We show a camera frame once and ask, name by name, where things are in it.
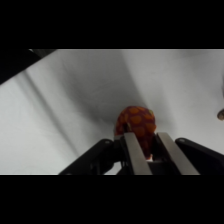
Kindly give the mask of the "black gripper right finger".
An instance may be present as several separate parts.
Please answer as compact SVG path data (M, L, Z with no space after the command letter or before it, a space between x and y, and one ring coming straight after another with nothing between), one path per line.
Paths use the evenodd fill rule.
M186 138L155 135L154 159L167 162L180 175L224 175L224 155Z

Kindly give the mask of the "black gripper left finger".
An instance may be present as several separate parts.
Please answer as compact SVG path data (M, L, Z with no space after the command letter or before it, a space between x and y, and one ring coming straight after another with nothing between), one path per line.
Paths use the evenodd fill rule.
M72 162L60 175L104 175L115 163L125 175L151 175L148 163L134 133L103 139Z

